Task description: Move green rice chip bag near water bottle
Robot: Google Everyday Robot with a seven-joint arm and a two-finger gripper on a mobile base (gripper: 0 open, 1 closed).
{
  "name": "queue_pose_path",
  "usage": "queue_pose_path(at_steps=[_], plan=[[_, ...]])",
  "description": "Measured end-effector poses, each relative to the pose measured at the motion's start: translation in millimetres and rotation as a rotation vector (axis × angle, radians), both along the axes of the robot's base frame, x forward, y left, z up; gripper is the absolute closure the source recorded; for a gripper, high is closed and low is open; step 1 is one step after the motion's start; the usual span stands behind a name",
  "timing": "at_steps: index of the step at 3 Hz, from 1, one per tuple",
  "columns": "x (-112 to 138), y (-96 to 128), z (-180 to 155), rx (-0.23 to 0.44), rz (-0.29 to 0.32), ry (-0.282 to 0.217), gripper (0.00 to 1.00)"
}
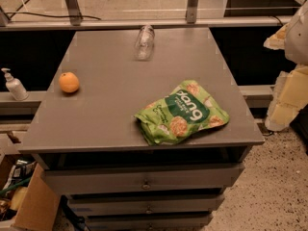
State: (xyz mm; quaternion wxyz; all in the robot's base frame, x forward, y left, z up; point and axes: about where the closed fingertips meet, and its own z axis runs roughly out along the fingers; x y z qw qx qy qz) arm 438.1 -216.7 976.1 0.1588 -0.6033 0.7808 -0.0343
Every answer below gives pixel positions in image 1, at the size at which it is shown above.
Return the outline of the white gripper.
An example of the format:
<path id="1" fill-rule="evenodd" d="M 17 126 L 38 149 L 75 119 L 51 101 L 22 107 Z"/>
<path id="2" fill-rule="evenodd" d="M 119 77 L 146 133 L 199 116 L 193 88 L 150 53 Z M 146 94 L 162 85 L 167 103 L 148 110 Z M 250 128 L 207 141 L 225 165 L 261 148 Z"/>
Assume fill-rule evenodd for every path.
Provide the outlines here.
<path id="1" fill-rule="evenodd" d="M 267 38 L 263 46 L 272 50 L 285 49 L 285 57 L 297 64 L 290 73 L 281 71 L 278 75 L 267 112 L 266 128 L 282 131 L 308 104 L 308 0 L 289 25 L 285 24 Z"/>

